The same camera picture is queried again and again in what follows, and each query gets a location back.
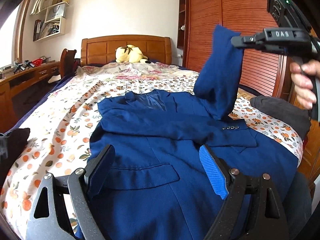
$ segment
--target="blue suit jacket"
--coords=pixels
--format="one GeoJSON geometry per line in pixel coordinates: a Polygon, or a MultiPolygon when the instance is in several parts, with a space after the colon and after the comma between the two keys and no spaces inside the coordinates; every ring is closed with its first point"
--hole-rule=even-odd
{"type": "Polygon", "coordinates": [[[91,158],[106,144],[115,147],[116,158],[90,202],[94,218],[113,240],[204,238],[222,205],[199,159],[204,143],[246,175],[269,173],[285,197],[297,158],[244,120],[227,117],[243,56],[230,43],[235,35],[216,28],[196,96],[154,90],[98,103],[102,119],[90,138],[91,158]],[[222,129],[226,126],[239,128],[222,129]]]}

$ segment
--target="window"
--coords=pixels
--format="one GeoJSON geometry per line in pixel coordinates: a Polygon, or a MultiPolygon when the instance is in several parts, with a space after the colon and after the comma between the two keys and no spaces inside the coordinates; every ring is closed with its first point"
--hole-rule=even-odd
{"type": "Polygon", "coordinates": [[[0,29],[0,67],[12,64],[12,42],[19,6],[8,17],[0,29]]]}

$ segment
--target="stuffed animal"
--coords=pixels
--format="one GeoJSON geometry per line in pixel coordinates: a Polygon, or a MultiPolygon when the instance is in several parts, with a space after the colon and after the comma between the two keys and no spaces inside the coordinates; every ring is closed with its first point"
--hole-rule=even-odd
{"type": "Polygon", "coordinates": [[[133,45],[119,47],[116,50],[116,62],[150,63],[148,58],[142,54],[141,50],[133,45]]]}

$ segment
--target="bed sheet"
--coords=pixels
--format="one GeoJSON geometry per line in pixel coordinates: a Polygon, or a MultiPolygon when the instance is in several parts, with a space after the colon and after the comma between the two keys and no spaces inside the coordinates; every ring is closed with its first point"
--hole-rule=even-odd
{"type": "MultiPolygon", "coordinates": [[[[101,119],[99,101],[128,91],[148,93],[153,89],[193,94],[197,77],[197,72],[161,63],[78,68],[76,76],[51,93],[20,126],[31,128],[28,145],[9,170],[0,194],[0,211],[14,231],[25,238],[30,208],[47,172],[58,177],[86,166],[91,155],[89,138],[101,119]]],[[[286,147],[300,164],[302,140],[292,127],[251,107],[239,94],[230,117],[245,119],[249,127],[286,147]]],[[[75,227],[76,216],[67,195],[65,201],[75,227]]]]}

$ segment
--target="blue gripper pad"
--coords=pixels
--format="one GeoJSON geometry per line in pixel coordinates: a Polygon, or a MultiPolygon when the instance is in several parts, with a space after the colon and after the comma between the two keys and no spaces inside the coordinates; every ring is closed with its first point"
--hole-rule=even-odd
{"type": "Polygon", "coordinates": [[[199,157],[214,192],[224,200],[229,194],[225,176],[205,146],[200,147],[199,157]]]}

